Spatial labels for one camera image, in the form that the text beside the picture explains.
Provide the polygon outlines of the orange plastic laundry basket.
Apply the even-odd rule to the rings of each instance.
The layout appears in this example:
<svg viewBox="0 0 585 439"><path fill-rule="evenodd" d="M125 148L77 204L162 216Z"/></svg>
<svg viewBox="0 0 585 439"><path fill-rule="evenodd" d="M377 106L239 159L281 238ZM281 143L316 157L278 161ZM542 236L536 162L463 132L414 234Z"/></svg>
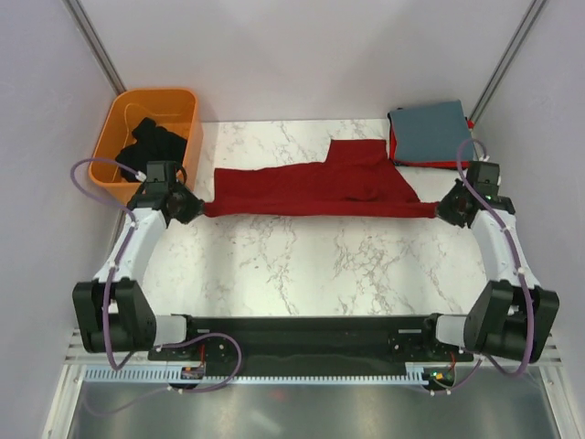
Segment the orange plastic laundry basket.
<svg viewBox="0 0 585 439"><path fill-rule="evenodd" d="M203 140L197 105L196 95L188 89L127 91L113 102L93 155L115 160L125 146L135 142L133 129L143 118L151 118L157 125L187 140L183 162L179 163L186 171L181 180L189 189L194 189Z"/></svg>

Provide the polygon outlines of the dark red t shirt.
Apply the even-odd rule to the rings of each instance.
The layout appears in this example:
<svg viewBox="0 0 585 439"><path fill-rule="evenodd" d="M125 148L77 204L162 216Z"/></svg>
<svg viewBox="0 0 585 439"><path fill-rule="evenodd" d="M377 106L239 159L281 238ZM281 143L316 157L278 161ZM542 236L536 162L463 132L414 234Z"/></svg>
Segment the dark red t shirt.
<svg viewBox="0 0 585 439"><path fill-rule="evenodd" d="M218 168L210 218L238 214L433 219L389 161L381 139L333 140L323 162L256 170Z"/></svg>

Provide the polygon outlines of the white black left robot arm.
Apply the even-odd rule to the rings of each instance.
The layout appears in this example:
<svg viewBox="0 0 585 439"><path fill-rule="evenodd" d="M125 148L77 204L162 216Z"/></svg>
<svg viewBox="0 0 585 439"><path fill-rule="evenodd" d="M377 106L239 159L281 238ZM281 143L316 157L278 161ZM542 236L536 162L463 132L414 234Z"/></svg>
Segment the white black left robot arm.
<svg viewBox="0 0 585 439"><path fill-rule="evenodd" d="M200 350L199 335L186 329L185 316L157 315L141 283L170 223L191 222L205 203L186 187L186 171L177 162L153 161L133 175L139 186L130 200L109 202L125 215L121 235L100 270L72 291L82 345L108 357L168 345L180 359L192 359Z"/></svg>

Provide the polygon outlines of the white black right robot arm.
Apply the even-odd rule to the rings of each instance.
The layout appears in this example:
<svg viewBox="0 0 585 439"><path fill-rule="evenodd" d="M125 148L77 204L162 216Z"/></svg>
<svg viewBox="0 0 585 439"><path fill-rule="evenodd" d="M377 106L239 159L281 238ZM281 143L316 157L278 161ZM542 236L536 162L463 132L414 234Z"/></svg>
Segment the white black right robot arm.
<svg viewBox="0 0 585 439"><path fill-rule="evenodd" d="M452 346L489 359L537 362L559 309L558 294L529 268L516 232L516 211L499 193L497 164L473 161L439 203L445 222L469 229L479 246L486 285L466 316L439 315L419 336L420 353L441 359Z"/></svg>

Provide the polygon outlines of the black t shirt in basket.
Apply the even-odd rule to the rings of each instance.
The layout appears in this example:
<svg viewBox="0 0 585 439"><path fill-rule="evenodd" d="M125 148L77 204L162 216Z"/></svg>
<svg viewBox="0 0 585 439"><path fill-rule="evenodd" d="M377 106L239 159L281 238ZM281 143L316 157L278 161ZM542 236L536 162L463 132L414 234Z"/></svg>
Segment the black t shirt in basket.
<svg viewBox="0 0 585 439"><path fill-rule="evenodd" d="M115 157L121 165L146 173L150 161L172 161L182 163L187 140L159 126L151 118L143 118L133 129L135 142L125 146Z"/></svg>

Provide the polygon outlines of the folded grey blue t shirt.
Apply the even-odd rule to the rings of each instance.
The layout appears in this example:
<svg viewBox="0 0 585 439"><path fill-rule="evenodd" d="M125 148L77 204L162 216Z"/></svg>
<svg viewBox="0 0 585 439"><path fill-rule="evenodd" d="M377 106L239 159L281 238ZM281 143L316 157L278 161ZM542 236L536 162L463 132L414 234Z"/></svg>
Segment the folded grey blue t shirt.
<svg viewBox="0 0 585 439"><path fill-rule="evenodd" d="M454 169L472 127L459 100L398 108L388 113L389 158L397 166Z"/></svg>

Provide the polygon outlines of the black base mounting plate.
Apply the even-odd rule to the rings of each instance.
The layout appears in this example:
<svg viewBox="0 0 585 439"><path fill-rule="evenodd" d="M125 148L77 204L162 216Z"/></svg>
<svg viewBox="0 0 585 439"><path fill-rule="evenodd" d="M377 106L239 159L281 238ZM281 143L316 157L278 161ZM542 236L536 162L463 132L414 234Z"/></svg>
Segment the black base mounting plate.
<svg viewBox="0 0 585 439"><path fill-rule="evenodd" d="M225 376L399 375L409 362L470 362L433 337L433 316L188 317L193 346L151 350L151 361L197 361Z"/></svg>

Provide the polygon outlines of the left aluminium frame post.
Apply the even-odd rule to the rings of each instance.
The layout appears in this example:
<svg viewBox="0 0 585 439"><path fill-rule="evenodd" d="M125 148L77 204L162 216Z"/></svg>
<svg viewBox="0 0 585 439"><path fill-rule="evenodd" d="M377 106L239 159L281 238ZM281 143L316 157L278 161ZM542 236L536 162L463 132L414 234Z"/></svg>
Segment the left aluminium frame post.
<svg viewBox="0 0 585 439"><path fill-rule="evenodd" d="M115 68L110 55L101 38L92 24L80 0L63 0L62 3L68 9L74 23L89 46L94 58L97 60L102 72L117 95L126 91L122 78Z"/></svg>

